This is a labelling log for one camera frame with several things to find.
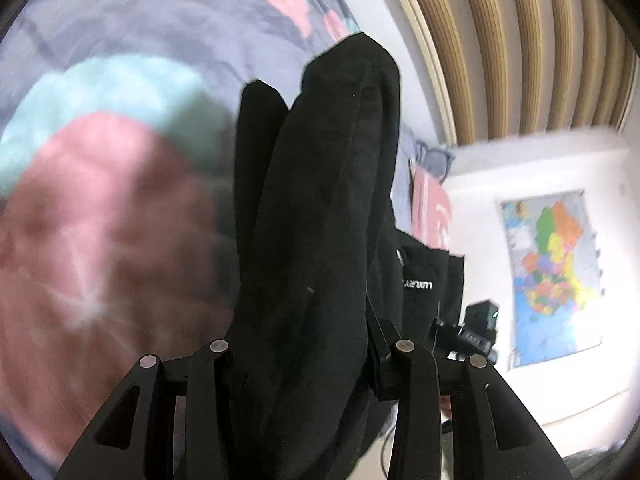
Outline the grey floral bed quilt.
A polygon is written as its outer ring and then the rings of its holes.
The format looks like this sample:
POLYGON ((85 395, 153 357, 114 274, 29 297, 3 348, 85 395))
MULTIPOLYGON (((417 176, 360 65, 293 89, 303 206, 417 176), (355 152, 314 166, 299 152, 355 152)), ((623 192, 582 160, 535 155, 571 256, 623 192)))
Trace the grey floral bed quilt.
POLYGON ((30 0, 1 45, 1 430, 50 479, 132 360, 238 277, 232 126, 354 34, 344 0, 30 0))

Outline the colourful wall map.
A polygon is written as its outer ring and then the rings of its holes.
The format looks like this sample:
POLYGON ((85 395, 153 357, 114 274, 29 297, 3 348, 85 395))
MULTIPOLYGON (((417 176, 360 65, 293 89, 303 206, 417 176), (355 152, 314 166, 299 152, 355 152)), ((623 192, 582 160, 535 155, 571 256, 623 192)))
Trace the colourful wall map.
POLYGON ((603 287, 583 190, 505 200, 513 290, 512 367, 549 362, 602 342, 603 287))

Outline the wooden slatted headboard panel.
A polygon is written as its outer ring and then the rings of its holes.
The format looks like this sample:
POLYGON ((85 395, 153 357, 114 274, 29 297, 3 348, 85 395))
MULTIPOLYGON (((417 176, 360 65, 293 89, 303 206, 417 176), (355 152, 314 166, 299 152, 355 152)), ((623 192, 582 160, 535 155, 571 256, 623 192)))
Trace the wooden slatted headboard panel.
POLYGON ((639 80, 639 36, 615 0, 398 1, 446 144, 624 128, 639 80))

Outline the pink pillow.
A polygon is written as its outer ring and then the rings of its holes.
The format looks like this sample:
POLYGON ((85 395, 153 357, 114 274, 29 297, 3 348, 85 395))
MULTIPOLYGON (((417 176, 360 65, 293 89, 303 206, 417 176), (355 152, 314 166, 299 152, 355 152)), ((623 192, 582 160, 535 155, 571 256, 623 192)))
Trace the pink pillow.
POLYGON ((412 184, 412 236, 429 248, 449 250, 452 213, 448 194, 421 166, 414 170, 412 184))

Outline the black jacket with white piping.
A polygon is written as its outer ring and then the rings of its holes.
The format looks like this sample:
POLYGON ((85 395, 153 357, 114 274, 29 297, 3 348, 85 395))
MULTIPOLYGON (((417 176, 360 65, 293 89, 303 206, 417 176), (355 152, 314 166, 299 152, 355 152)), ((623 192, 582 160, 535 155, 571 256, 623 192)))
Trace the black jacket with white piping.
POLYGON ((262 81, 242 93, 234 216, 240 296, 219 390, 233 479, 344 479, 392 407, 375 399, 366 312, 424 341, 435 310, 409 301, 411 259, 445 269, 395 226, 398 67, 350 36, 310 62, 286 104, 262 81))

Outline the grey scalloped pillow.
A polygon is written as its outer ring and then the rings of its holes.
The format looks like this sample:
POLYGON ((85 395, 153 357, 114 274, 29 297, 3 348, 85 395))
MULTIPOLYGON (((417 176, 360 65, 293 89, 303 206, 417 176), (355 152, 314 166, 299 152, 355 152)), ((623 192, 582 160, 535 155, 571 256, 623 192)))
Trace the grey scalloped pillow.
POLYGON ((416 164, 426 170, 439 184, 449 176, 454 154, 444 148, 430 148, 422 141, 416 141, 416 164))

